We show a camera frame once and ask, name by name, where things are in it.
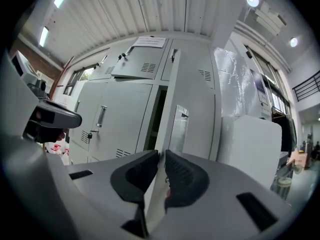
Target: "metal railing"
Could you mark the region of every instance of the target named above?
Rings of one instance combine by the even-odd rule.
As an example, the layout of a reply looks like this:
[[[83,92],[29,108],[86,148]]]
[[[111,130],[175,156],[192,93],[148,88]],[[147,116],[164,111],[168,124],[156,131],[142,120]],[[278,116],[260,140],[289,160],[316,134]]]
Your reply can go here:
[[[298,102],[312,94],[320,92],[320,70],[292,89],[294,90]]]

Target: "white cabinet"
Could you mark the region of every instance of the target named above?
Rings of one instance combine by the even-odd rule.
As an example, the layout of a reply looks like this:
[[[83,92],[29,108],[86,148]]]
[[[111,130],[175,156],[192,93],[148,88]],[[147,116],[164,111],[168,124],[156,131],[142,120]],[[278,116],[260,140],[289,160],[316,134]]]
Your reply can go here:
[[[106,59],[102,64],[96,67],[90,76],[90,80],[111,78],[111,73],[117,64],[119,55],[125,53],[133,43],[134,40],[129,40],[112,45],[106,52]]]
[[[128,156],[136,152],[152,85],[110,82],[96,110],[89,153],[97,160]],[[103,120],[98,124],[101,112]]]
[[[76,112],[82,117],[82,123],[79,127],[72,129],[71,139],[86,151],[89,150],[88,134],[92,129],[96,111],[106,87],[107,83],[86,82],[75,105]]]
[[[155,149],[164,152],[170,148],[208,159],[213,143],[216,101],[213,90],[194,67],[185,52],[176,53]]]
[[[209,45],[204,42],[191,40],[174,39],[172,41],[170,52],[166,57],[166,63],[161,80],[170,80],[173,67],[172,56],[175,57],[175,54],[178,50],[184,52],[188,60],[193,62],[193,70],[201,74],[211,88],[215,88],[213,65],[211,61]]]
[[[155,79],[167,43],[168,38],[162,48],[132,46],[127,51],[128,55],[116,64],[111,75],[123,78]]]

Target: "plastic wrap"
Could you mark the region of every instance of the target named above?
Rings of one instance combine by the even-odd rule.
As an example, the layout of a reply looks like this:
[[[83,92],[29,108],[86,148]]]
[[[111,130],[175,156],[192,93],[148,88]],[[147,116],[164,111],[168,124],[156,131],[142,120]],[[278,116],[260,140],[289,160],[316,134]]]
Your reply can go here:
[[[221,89],[221,116],[261,117],[258,92],[244,58],[222,48],[214,50],[214,57]]]

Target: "paper sign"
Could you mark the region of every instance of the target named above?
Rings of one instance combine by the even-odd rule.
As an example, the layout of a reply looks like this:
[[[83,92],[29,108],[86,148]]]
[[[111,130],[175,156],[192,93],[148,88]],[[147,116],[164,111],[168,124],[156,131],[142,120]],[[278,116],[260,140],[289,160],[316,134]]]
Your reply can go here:
[[[166,39],[161,37],[140,36],[133,46],[162,48]]]

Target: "person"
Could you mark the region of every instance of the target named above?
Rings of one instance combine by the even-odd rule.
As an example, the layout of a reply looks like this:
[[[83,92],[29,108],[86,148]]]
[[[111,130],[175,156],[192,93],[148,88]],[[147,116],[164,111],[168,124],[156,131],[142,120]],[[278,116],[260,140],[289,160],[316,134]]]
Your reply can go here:
[[[314,146],[314,153],[315,153],[315,160],[318,160],[320,157],[320,145],[319,141],[316,142],[316,145]]]
[[[302,145],[300,145],[300,150],[303,150],[303,152],[305,152],[305,150],[306,150],[306,141],[305,140],[302,142]]]

